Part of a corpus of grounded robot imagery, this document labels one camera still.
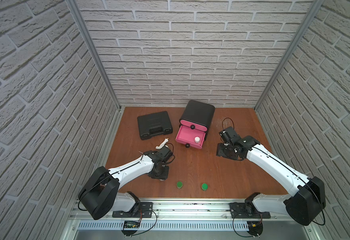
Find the pink drawer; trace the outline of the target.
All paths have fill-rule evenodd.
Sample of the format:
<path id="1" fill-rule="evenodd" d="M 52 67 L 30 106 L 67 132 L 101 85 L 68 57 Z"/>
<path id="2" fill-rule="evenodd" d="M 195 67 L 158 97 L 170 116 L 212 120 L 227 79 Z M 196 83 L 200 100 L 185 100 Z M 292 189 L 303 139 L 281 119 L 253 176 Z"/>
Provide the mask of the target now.
<path id="1" fill-rule="evenodd" d="M 182 126 L 187 126 L 189 128 L 191 128 L 192 130 L 196 129 L 202 132 L 207 132 L 208 128 L 206 126 L 200 125 L 200 124 L 196 124 L 190 121 L 186 121 L 186 120 L 180 120 L 180 124 Z"/>
<path id="2" fill-rule="evenodd" d="M 195 143 L 195 141 L 194 141 L 195 137 L 200 137 L 199 143 Z M 196 129 L 192 130 L 191 128 L 189 128 L 187 126 L 181 125 L 175 140 L 178 143 L 187 146 L 187 148 L 193 147 L 196 149 L 202 149 L 202 145 L 204 143 L 205 137 L 206 137 L 205 132 L 202 132 L 202 131 L 199 131 Z"/>

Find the pink top drawer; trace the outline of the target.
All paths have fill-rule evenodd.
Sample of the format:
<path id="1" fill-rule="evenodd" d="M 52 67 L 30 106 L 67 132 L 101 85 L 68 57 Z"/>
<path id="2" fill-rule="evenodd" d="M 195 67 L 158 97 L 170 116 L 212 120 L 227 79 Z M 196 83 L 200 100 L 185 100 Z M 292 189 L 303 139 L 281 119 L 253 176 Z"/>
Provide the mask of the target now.
<path id="1" fill-rule="evenodd" d="M 186 121 L 186 120 L 180 120 L 180 124 L 182 126 L 187 126 L 189 128 L 191 128 L 192 130 L 196 129 L 202 132 L 207 132 L 208 128 L 206 126 L 200 125 L 200 124 L 196 124 L 190 121 Z"/>

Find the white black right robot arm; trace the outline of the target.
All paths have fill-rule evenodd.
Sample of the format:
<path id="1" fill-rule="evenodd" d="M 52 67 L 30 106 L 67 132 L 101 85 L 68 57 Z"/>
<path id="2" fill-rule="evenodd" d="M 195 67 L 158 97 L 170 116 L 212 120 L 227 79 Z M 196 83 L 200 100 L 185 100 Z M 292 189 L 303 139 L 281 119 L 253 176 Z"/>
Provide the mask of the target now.
<path id="1" fill-rule="evenodd" d="M 272 212 L 289 215 L 297 223 L 308 226 L 324 213 L 326 206 L 325 184 L 318 177 L 293 169 L 251 136 L 241 138 L 227 131 L 220 132 L 222 142 L 218 144 L 217 155 L 226 159 L 245 159 L 261 167 L 286 191 L 285 195 L 253 194 L 247 201 L 261 213 Z"/>

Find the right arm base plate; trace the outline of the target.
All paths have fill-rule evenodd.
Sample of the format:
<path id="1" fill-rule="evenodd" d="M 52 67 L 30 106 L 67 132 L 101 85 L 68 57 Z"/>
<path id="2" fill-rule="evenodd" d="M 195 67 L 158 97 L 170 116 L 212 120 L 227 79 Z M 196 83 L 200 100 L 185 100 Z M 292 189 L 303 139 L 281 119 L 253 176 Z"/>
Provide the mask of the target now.
<path id="1" fill-rule="evenodd" d="M 270 219 L 269 212 L 259 212 L 253 204 L 233 202 L 229 204 L 232 218 Z"/>

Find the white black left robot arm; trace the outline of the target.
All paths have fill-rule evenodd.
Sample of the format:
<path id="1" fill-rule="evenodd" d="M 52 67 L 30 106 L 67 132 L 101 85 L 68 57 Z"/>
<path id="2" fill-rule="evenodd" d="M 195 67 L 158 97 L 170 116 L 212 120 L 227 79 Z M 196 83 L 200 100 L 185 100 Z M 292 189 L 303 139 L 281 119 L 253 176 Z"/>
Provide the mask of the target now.
<path id="1" fill-rule="evenodd" d="M 174 157 L 169 148 L 163 147 L 144 152 L 136 160 L 116 168 L 99 167 L 80 190 L 79 204 L 94 220 L 101 219 L 110 211 L 114 218 L 149 218 L 151 215 L 145 211 L 152 208 L 150 203 L 141 202 L 132 192 L 120 193 L 119 190 L 142 175 L 166 180 L 172 162 L 170 158 Z"/>

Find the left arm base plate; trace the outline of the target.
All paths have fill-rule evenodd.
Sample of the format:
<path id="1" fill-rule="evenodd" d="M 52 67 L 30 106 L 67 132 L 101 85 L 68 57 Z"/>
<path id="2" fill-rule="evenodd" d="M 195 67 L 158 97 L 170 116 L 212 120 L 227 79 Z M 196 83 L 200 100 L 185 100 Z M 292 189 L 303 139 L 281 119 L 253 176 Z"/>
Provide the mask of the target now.
<path id="1" fill-rule="evenodd" d="M 113 218 L 151 218 L 153 210 L 153 202 L 136 203 L 129 212 L 114 211 Z"/>

